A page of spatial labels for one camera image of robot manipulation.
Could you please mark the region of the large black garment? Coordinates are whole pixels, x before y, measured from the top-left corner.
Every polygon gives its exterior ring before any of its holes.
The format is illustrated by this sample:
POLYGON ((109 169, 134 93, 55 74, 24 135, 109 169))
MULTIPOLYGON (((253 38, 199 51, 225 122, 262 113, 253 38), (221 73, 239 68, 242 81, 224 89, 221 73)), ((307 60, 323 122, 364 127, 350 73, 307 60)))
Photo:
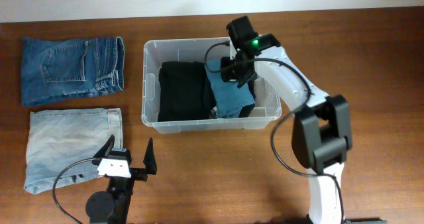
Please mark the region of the large black garment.
POLYGON ((208 119, 216 106, 201 62, 164 62, 159 70, 159 82, 159 122, 208 119))

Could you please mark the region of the dark blue jeans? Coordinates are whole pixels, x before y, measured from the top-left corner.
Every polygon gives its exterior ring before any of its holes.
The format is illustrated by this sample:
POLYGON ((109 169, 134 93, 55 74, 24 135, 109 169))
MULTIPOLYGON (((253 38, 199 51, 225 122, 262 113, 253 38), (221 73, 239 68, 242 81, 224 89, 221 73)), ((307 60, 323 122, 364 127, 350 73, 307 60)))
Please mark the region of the dark blue jeans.
POLYGON ((21 104, 36 107, 124 90, 120 36, 71 40, 23 38, 21 104))

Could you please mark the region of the light blue jeans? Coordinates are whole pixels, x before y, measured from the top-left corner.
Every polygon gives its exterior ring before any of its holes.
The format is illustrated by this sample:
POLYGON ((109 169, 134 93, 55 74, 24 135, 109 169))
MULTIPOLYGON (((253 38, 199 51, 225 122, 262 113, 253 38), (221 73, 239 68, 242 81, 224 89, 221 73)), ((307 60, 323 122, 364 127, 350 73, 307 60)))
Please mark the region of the light blue jeans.
POLYGON ((119 108, 32 112, 24 190, 30 194, 51 190, 64 168, 93 157, 110 136, 115 137, 115 148, 123 146, 119 108))

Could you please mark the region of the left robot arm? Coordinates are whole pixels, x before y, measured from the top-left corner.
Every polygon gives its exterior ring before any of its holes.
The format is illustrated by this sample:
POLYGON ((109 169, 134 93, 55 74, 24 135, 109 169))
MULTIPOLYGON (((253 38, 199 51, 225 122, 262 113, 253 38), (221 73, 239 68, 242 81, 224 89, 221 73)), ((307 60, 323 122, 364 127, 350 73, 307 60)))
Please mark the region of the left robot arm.
POLYGON ((115 148, 115 136, 93 156, 92 164, 97 167, 100 176, 109 179, 105 191, 90 196, 85 205, 85 212, 90 223, 126 223, 134 183, 147 181, 149 175, 157 174, 153 140, 148 141, 143 159, 143 168, 131 168, 131 152, 125 148, 115 148))

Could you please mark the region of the small black garment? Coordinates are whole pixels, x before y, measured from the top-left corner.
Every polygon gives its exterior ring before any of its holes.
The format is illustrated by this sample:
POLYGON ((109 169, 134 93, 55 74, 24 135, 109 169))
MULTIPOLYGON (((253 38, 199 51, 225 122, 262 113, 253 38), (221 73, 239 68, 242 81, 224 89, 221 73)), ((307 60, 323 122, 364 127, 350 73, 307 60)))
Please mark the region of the small black garment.
POLYGON ((245 118, 255 108, 254 92, 246 84, 238 88, 236 83, 222 80, 211 83, 208 79, 204 84, 204 98, 211 119, 245 118))

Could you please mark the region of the blue shirt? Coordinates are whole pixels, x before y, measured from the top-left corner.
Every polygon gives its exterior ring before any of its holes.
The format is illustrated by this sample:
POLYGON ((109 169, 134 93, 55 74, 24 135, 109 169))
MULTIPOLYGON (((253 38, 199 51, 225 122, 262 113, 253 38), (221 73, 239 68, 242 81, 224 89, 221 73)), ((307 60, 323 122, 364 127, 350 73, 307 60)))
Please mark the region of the blue shirt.
POLYGON ((255 107, 255 99, 248 84, 238 88, 237 83, 224 82, 220 73, 212 73, 207 68, 205 70, 216 101, 211 115, 218 119, 248 117, 255 107))

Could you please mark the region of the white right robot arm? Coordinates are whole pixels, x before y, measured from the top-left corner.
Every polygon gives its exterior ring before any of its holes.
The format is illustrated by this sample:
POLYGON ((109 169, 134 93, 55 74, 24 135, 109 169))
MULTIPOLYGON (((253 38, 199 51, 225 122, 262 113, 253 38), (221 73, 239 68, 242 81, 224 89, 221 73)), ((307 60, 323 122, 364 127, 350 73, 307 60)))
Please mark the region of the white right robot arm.
POLYGON ((291 147, 306 169, 288 170, 309 180, 309 223, 345 223, 341 175, 352 148, 350 111, 341 95, 315 86, 288 58, 273 34, 258 34, 247 16, 231 21, 230 58, 221 64, 225 82, 244 85, 259 76, 277 92, 294 117, 291 147))

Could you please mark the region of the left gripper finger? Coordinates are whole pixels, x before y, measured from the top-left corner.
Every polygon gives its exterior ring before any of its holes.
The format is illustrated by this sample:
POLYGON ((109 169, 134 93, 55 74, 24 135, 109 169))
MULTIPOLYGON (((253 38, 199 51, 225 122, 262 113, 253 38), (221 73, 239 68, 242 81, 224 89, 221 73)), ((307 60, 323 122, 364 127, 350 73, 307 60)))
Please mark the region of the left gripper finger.
POLYGON ((106 158, 114 147, 115 136, 111 135, 107 142, 94 154, 92 164, 99 165, 103 158, 106 158))
POLYGON ((146 147, 146 152, 144 155, 143 163, 145 165, 145 170, 148 175, 156 175, 157 174, 157 164, 154 155, 154 143, 153 138, 150 138, 148 141, 148 145, 146 147))

